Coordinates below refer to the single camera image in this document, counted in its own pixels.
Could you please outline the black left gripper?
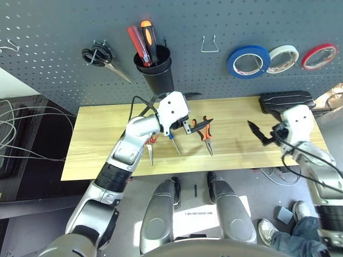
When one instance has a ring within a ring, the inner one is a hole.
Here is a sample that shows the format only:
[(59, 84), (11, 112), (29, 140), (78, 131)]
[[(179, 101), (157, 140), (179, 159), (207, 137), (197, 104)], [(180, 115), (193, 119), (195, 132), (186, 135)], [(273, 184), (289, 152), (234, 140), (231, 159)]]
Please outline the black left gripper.
[[(190, 99), (194, 96), (198, 96), (201, 95), (201, 93), (186, 93), (186, 98)], [(186, 134), (191, 134), (194, 132), (197, 132), (203, 128), (206, 127), (207, 124), (209, 124), (213, 119), (206, 119), (200, 123), (197, 123), (197, 121), (195, 119), (193, 119), (193, 127), (191, 128), (190, 125), (188, 124), (188, 116), (185, 116), (181, 119), (178, 119), (176, 122), (172, 123), (171, 125), (171, 129), (172, 130), (177, 130), (180, 128), (184, 128)]]

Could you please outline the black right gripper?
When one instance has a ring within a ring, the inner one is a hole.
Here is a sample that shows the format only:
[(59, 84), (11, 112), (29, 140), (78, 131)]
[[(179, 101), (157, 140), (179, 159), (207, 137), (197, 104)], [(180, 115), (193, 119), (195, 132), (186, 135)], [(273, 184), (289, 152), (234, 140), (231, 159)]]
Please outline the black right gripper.
[(288, 136), (288, 129), (286, 128), (286, 124), (284, 122), (272, 127), (272, 131), (270, 132), (270, 135), (272, 136), (271, 138), (267, 138), (255, 123), (249, 120), (247, 122), (252, 133), (261, 141), (263, 146), (267, 146), (273, 142), (277, 146), (281, 146)]

